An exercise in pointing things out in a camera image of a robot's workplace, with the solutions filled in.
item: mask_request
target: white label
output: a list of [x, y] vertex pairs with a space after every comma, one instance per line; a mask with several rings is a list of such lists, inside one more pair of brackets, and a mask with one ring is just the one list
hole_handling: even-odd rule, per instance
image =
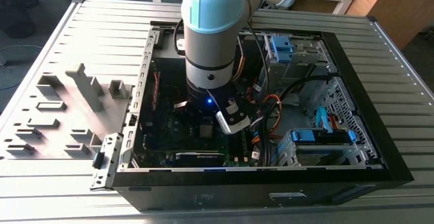
[[184, 39], [178, 39], [176, 41], [176, 46], [178, 50], [185, 50], [185, 40]]
[[253, 151], [253, 152], [251, 153], [251, 158], [252, 158], [252, 159], [259, 159], [259, 153], [257, 153], [256, 151]]
[[257, 92], [260, 91], [260, 87], [259, 87], [257, 84], [253, 84], [253, 85], [252, 85], [252, 88], [253, 88]]
[[293, 193], [269, 193], [268, 194], [271, 200], [284, 199], [284, 198], [293, 198], [293, 197], [305, 197], [307, 196], [300, 192]]

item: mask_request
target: metal worktable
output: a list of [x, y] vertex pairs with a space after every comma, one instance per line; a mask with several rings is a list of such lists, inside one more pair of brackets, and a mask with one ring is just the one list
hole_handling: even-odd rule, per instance
[[[22, 96], [33, 89], [37, 74], [80, 61], [85, 64], [85, 73], [96, 76], [100, 83], [121, 79], [132, 85], [149, 21], [177, 22], [180, 18], [180, 5], [176, 4], [76, 1], [60, 20], [0, 117], [0, 140], [8, 133], [6, 125], [13, 123], [17, 113], [22, 113]], [[256, 12], [252, 20], [256, 28], [305, 29], [336, 34], [415, 181], [333, 207], [140, 213], [116, 192], [89, 192], [92, 160], [4, 159], [0, 160], [0, 220], [65, 222], [65, 219], [97, 218], [105, 219], [106, 223], [121, 218], [128, 219], [126, 223], [142, 223], [142, 218], [177, 220], [201, 217], [214, 223], [277, 223], [293, 220], [304, 223], [431, 222], [434, 96], [380, 26], [365, 17], [273, 10]], [[221, 217], [233, 215], [249, 217]]]

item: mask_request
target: blue plastic clip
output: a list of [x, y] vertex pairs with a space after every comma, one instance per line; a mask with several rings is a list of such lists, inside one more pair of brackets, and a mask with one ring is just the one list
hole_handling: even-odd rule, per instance
[[352, 143], [355, 143], [357, 141], [357, 136], [355, 135], [352, 130], [348, 131], [348, 136], [349, 136]]
[[328, 119], [327, 119], [327, 111], [323, 106], [319, 106], [316, 109], [316, 120], [315, 120], [315, 125], [319, 127], [319, 123], [323, 121], [323, 127], [327, 130], [328, 133], [332, 133], [332, 129], [328, 125]]

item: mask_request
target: robotic arm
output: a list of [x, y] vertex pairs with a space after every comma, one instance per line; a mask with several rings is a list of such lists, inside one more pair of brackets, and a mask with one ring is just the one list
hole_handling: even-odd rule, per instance
[[[210, 97], [216, 118], [225, 134], [249, 124], [231, 84], [236, 37], [265, 0], [182, 0], [185, 70], [189, 94]], [[267, 0], [291, 6], [293, 0]]]

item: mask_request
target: floor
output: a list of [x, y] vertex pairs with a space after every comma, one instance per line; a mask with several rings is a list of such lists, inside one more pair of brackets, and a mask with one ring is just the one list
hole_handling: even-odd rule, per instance
[[[53, 31], [56, 24], [66, 10], [70, 0], [38, 0], [40, 4], [29, 9], [30, 18], [37, 26], [36, 33], [25, 39], [9, 39], [0, 31], [0, 49], [10, 45], [44, 46], [45, 41]], [[162, 0], [164, 2], [178, 2], [177, 0]], [[20, 83], [25, 73], [37, 56], [37, 48], [14, 48], [1, 51], [1, 55], [8, 59], [8, 67], [0, 69], [0, 114], [13, 95], [16, 87], [2, 90]], [[408, 46], [403, 49], [403, 54], [412, 67], [423, 78], [431, 90], [434, 90], [434, 38], [425, 40], [423, 36], [416, 36]]]

